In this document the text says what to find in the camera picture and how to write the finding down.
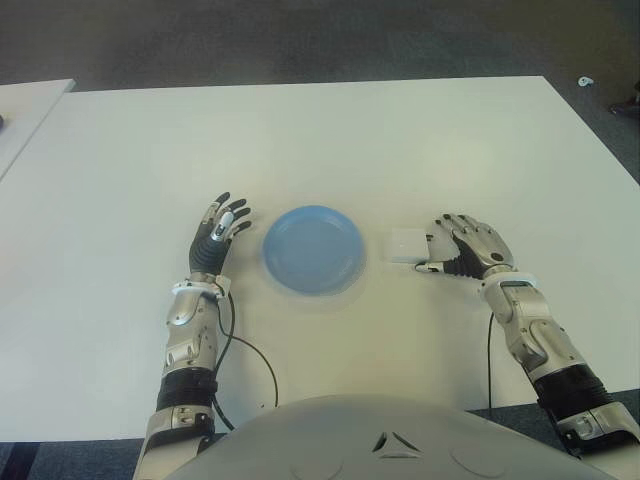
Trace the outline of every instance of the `robot finger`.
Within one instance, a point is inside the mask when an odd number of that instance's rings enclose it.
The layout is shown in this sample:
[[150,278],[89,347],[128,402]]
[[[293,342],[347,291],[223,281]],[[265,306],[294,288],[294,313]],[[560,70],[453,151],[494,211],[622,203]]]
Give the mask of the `robot finger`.
[[229,200],[229,197],[231,197],[231,194],[229,192],[224,192],[222,195],[218,196],[218,198],[216,198],[213,201],[213,203],[209,205],[209,208],[207,208],[207,211],[204,212],[201,223],[207,224],[207,223],[213,222],[213,219],[215,218],[216,213],[220,209],[220,206],[224,202]]
[[467,233],[467,231],[472,230],[471,226],[465,221],[465,219],[459,215],[447,214],[449,216],[448,220],[453,223],[457,230]]
[[414,270],[420,273],[444,273],[443,262],[422,262],[415,265]]
[[231,230],[231,224],[235,220],[233,212],[226,211],[220,217],[220,220],[216,222],[215,227],[211,231],[211,238],[215,241],[223,241],[228,232]]
[[235,237],[238,233],[240,233],[242,230],[246,230],[247,228],[249,228],[251,226],[251,221],[247,220],[246,222],[242,222],[240,225],[232,228],[229,231],[229,234],[227,236],[227,242],[231,242],[231,240],[233,240],[233,237]]
[[437,219],[436,223],[444,228],[449,234],[453,237],[453,232],[462,232],[462,227],[458,228],[458,226],[452,221],[454,216],[448,213],[445,213],[442,216],[442,220]]
[[478,222],[475,218],[469,215],[458,215],[458,217],[464,220],[472,230],[475,230],[477,232],[480,228],[481,223]]
[[251,209],[249,207],[241,208],[240,210],[234,210],[233,211],[233,216],[235,217],[234,221],[244,217],[245,215],[249,215],[249,213],[251,213]]
[[227,212],[233,212],[235,209],[240,208],[244,205],[246,205],[247,200],[244,198],[241,198],[240,200],[235,200],[233,202],[231,202],[229,205],[221,208],[220,210],[218,210],[218,212],[216,213],[215,216],[215,223],[220,222],[220,220],[222,219],[222,216],[227,213]]

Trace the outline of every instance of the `small white object on floor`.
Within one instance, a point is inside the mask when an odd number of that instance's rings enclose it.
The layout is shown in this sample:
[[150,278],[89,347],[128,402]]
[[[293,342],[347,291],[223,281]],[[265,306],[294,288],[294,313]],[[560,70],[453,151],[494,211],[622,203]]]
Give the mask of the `small white object on floor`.
[[427,232],[420,228],[394,228],[389,250],[392,263],[424,262],[429,259]]
[[580,85],[581,87],[588,87],[589,85],[593,85],[594,81],[592,78],[589,77],[580,77],[578,79],[578,85]]

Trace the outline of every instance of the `table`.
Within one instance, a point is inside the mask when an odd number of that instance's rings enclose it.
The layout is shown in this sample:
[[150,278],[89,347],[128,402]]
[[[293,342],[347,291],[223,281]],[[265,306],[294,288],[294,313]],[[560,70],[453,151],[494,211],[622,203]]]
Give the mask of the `table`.
[[73,80],[0,85],[0,180]]
[[[489,309],[469,279],[392,265],[392,227],[436,233],[464,212],[493,225],[610,391],[637,388],[638,185],[542,77],[65,94],[0,188],[0,441],[144,435],[171,285],[219,192],[255,226],[225,273],[238,333],[282,402],[388,393],[486,406]],[[345,293],[278,287],[260,258],[291,208],[360,229],[367,264]],[[535,394],[493,341],[496,405]],[[219,400],[237,424],[271,408],[260,359],[233,344]]]

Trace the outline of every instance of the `metal joint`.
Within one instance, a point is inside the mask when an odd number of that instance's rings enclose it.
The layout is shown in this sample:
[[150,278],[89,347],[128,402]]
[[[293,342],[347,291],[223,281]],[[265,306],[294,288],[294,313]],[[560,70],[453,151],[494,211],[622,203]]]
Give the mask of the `metal joint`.
[[176,299],[167,315],[167,325],[188,323],[195,316],[201,297],[217,302],[226,297],[230,287],[231,280],[223,275],[201,273],[195,273],[191,278],[176,283],[172,289]]
[[509,352],[533,382],[585,360],[551,316],[547,301],[526,273],[503,272],[485,279],[481,289],[504,328]]
[[640,442],[640,427],[627,408],[620,402],[608,403],[586,412],[560,420],[558,430],[562,435],[575,432],[582,441],[614,432],[627,432]]
[[173,407],[171,414],[171,428],[188,428],[196,424],[196,420],[205,418],[213,419],[211,407],[202,405],[180,405]]

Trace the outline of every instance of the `gray carpet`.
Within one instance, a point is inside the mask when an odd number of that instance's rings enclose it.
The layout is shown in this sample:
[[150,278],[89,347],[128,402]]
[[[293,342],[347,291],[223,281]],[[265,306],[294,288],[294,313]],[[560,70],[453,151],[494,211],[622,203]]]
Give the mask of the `gray carpet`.
[[11,447],[13,447],[13,443],[0,443],[0,472],[2,472],[5,463],[9,459]]
[[[637,0],[0,0],[0,84],[544,75],[640,180],[638,122],[607,112],[640,79],[639,8]],[[578,87],[581,75],[595,85]]]
[[131,480],[140,447],[137,439],[42,443],[29,480]]

